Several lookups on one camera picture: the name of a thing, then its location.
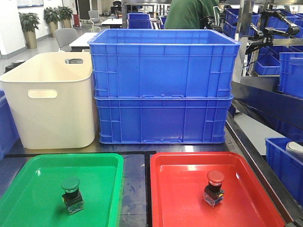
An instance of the red tray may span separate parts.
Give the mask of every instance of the red tray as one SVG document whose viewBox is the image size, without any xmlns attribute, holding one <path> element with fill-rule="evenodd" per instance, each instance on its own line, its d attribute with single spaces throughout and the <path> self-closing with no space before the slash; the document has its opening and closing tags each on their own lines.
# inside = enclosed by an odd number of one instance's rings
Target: red tray
<svg viewBox="0 0 303 227">
<path fill-rule="evenodd" d="M 225 180 L 221 204 L 203 200 L 207 172 Z M 151 158 L 153 227 L 283 227 L 248 163 L 231 152 L 158 153 Z"/>
</svg>

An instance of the red button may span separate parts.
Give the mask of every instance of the red button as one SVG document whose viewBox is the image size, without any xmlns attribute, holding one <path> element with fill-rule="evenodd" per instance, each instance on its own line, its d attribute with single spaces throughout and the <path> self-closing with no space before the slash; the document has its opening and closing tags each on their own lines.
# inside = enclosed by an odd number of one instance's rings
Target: red button
<svg viewBox="0 0 303 227">
<path fill-rule="evenodd" d="M 218 170 L 212 170 L 207 173 L 207 178 L 211 184 L 222 184 L 224 181 L 224 175 Z"/>
</svg>

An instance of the green tray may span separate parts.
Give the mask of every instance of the green tray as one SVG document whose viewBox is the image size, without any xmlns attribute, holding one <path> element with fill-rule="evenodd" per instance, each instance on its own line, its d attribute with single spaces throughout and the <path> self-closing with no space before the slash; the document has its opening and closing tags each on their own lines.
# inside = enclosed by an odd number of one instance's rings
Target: green tray
<svg viewBox="0 0 303 227">
<path fill-rule="evenodd" d="M 119 226 L 123 157 L 118 154 L 39 155 L 29 160 L 0 199 L 2 227 Z M 76 176 L 84 209 L 69 215 L 61 181 Z"/>
</svg>

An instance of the white plastic bin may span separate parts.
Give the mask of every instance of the white plastic bin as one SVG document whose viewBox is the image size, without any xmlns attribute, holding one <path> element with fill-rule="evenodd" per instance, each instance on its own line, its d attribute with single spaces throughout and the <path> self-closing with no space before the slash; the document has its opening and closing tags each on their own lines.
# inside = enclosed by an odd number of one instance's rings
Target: white plastic bin
<svg viewBox="0 0 303 227">
<path fill-rule="evenodd" d="M 88 52 L 52 52 L 0 77 L 24 147 L 81 148 L 94 140 L 97 111 L 91 73 Z"/>
</svg>

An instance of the potted plant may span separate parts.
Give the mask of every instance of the potted plant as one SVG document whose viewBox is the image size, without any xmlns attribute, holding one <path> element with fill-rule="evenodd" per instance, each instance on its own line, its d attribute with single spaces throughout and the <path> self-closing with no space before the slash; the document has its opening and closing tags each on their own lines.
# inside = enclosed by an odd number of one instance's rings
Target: potted plant
<svg viewBox="0 0 303 227">
<path fill-rule="evenodd" d="M 36 32 L 39 29 L 39 17 L 36 13 L 19 13 L 22 31 L 24 33 L 27 47 L 30 49 L 37 48 Z"/>
<path fill-rule="evenodd" d="M 59 6 L 60 20 L 63 21 L 64 27 L 71 27 L 72 9 L 67 6 Z"/>
<path fill-rule="evenodd" d="M 55 38 L 54 31 L 58 29 L 59 10 L 57 8 L 47 7 L 44 9 L 44 20 L 48 23 L 52 37 Z"/>
</svg>

